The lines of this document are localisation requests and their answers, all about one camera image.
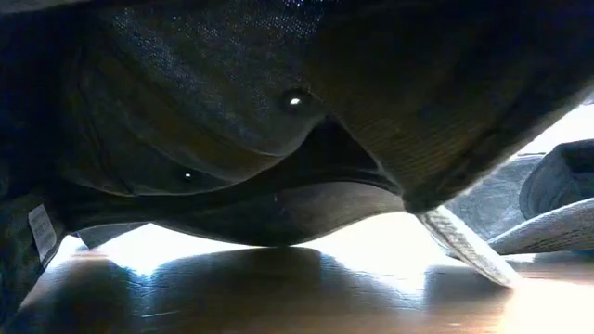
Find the dark green cap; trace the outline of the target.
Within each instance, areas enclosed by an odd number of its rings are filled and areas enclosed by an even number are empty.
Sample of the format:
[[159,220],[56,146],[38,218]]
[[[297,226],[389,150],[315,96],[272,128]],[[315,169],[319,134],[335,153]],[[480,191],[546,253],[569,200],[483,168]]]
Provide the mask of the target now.
[[0,0],[0,327],[69,234],[264,247],[446,204],[594,102],[594,0]]

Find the black brimmed hat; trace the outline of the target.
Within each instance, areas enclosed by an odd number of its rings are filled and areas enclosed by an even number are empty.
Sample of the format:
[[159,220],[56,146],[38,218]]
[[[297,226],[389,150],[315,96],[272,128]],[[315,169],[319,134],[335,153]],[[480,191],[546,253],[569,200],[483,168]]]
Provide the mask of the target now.
[[594,251],[594,139],[559,144],[519,195],[525,221],[492,238],[501,255]]

